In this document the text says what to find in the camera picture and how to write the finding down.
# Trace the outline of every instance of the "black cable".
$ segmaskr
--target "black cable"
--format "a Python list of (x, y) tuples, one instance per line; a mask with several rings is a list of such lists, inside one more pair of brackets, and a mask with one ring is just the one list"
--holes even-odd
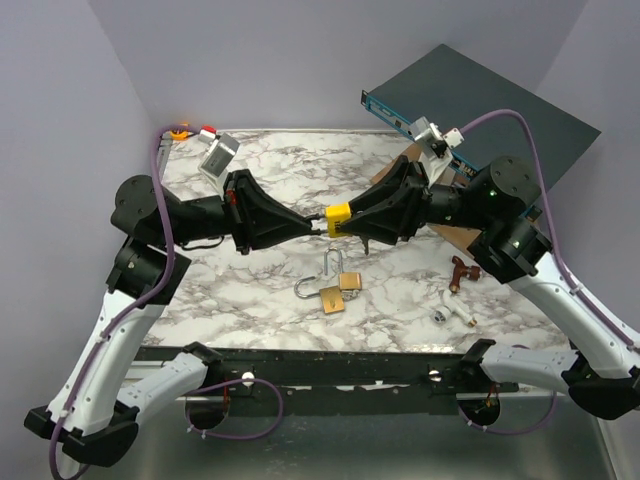
[(180, 245), (180, 248), (182, 248), (185, 252), (191, 252), (193, 250), (210, 250), (212, 248), (217, 248), (220, 245), (222, 245), (222, 242), (224, 242), (224, 236), (220, 237), (220, 241), (218, 243), (214, 243), (211, 245), (198, 245), (196, 247), (187, 247), (187, 244), (184, 245)]

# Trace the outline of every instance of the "dark gray panel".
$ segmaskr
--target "dark gray panel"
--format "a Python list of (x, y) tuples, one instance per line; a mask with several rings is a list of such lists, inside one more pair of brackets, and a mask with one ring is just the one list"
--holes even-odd
[[(547, 398), (503, 402), (501, 428), (531, 425), (549, 406)], [(91, 469), (86, 479), (615, 478), (597, 422), (566, 400), (547, 428), (517, 437), (472, 430), (457, 416), (388, 415), (292, 416), (265, 439), (202, 440), (186, 433), (182, 408), (176, 402), (161, 412), (143, 427), (120, 463)], [(224, 429), (249, 433), (269, 421), (234, 418)]]
[[(462, 127), (500, 108), (520, 112), (533, 132), (547, 188), (560, 179), (600, 134), (446, 45), (433, 49), (369, 95), (410, 122), (426, 116), (441, 130)], [(505, 154), (531, 158), (519, 125), (509, 118), (478, 127), (456, 150), (476, 167)]]

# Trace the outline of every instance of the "copper valve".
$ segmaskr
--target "copper valve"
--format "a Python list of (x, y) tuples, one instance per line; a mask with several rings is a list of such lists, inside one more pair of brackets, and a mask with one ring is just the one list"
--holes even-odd
[(451, 293), (458, 293), (460, 291), (460, 278), (466, 277), (474, 282), (478, 281), (480, 278), (480, 267), (475, 265), (467, 267), (462, 259), (455, 255), (451, 259), (451, 263), (455, 265), (455, 267), (453, 267), (453, 278), (449, 284), (449, 290), (451, 290)]

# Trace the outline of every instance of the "gray floor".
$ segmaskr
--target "gray floor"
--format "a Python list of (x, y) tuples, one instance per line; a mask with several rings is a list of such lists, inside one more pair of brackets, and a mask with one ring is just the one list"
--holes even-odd
[[(537, 421), (546, 398), (503, 399), (496, 425)], [(615, 478), (596, 421), (561, 401), (544, 429), (499, 437), (468, 428), (459, 417), (288, 417), (253, 442), (202, 440), (186, 433), (182, 404), (147, 424), (126, 457), (88, 480), (154, 479), (491, 479)], [(249, 433), (269, 419), (230, 419), (226, 431)]]

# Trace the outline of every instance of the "marble tabletop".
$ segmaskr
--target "marble tabletop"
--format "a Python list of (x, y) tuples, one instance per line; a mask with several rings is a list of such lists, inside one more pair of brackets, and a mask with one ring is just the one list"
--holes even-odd
[[(370, 186), (369, 179), (407, 146), (393, 133), (349, 131), (230, 132), (241, 143), (230, 170), (250, 168), (262, 188), (303, 214), (322, 212)], [(173, 146), (164, 184), (188, 200), (214, 194), (198, 171), (205, 145), (196, 137)], [(341, 313), (325, 315), (318, 298), (299, 299), (293, 284), (322, 271), (323, 253), (341, 248), (346, 271), (360, 272), (364, 290)], [(357, 238), (298, 238), (242, 256), (231, 238), (213, 250), (196, 250), (171, 305), (146, 345), (350, 351), (464, 352), (480, 338), (531, 348), (567, 347), (566, 337), (533, 304), (489, 276), (466, 281), (458, 298), (478, 324), (453, 317), (433, 320), (453, 265), (471, 262), (424, 228), (409, 242), (371, 242), (364, 255)], [(308, 288), (337, 284), (320, 276)]]

